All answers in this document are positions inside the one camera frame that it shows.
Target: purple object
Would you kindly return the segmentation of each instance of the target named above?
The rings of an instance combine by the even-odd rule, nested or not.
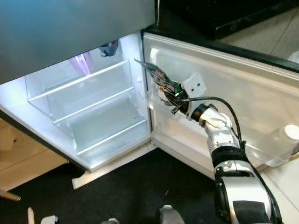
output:
[[[69,60],[77,71],[82,71],[86,76],[90,75],[90,68],[93,66],[93,61],[89,52],[77,55]]]

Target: open refrigerator door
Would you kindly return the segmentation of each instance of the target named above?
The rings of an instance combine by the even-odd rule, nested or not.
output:
[[[183,83],[194,74],[200,76],[206,91],[197,97],[219,97],[231,104],[241,125],[242,138],[247,141],[246,154],[255,166],[273,159],[287,161],[278,152],[258,148],[258,143],[276,129],[299,124],[298,74],[152,34],[144,36],[144,52],[145,61],[158,66],[174,82]],[[204,129],[188,121],[181,112],[173,115],[173,106],[161,100],[149,76],[148,83],[152,142],[213,178]],[[224,105],[215,103],[215,106],[229,114]]]

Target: tiled floor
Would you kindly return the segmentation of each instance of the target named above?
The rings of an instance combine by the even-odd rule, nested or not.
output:
[[[288,59],[299,50],[299,8],[294,8],[237,33],[220,42]]]

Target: wooden floor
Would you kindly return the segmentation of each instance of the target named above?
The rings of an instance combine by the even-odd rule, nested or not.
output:
[[[0,119],[0,188],[10,190],[66,162]]]

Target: crisper drawer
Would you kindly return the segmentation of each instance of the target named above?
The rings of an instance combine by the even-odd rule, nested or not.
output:
[[[77,154],[82,154],[146,122],[133,104],[133,99],[133,92],[125,93],[55,125],[72,135]]]
[[[143,143],[147,140],[149,135],[147,125],[144,119],[138,121],[96,144],[90,150],[81,151],[79,156],[90,164],[91,169],[99,165],[103,166],[109,163],[112,158],[122,156],[128,149],[136,147],[136,143]]]

